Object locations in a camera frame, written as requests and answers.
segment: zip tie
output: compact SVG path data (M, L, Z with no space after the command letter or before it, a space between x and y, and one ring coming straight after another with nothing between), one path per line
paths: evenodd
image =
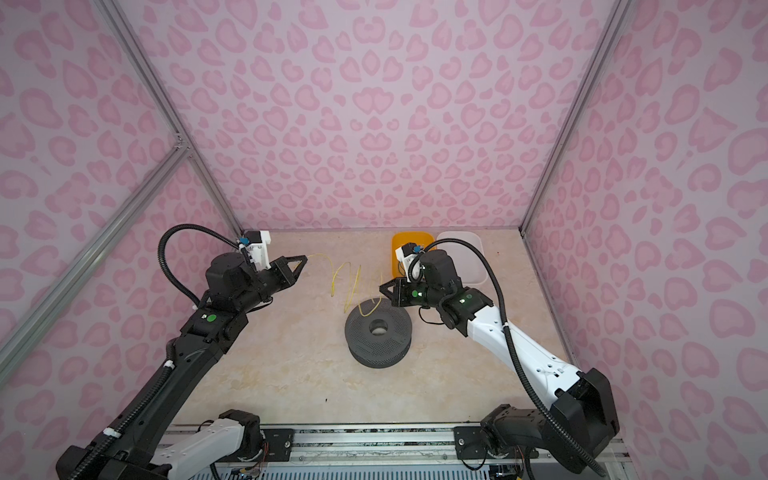
M122 433L119 433L117 430L112 429L110 427L107 427L106 429L104 429L102 433L109 437L115 437L116 439L119 439L121 436L123 436Z

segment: translucent plastic container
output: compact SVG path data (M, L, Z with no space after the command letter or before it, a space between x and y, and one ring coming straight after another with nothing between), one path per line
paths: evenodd
M458 238L464 240L485 255L480 237L472 232L443 232L437 236L437 240L440 240L441 238ZM482 262L469 248L459 245L458 243L450 242L440 243L435 248L445 250L451 257L453 264L456 266L456 273L462 278L462 284L464 286L479 286L488 279L488 272L485 271Z

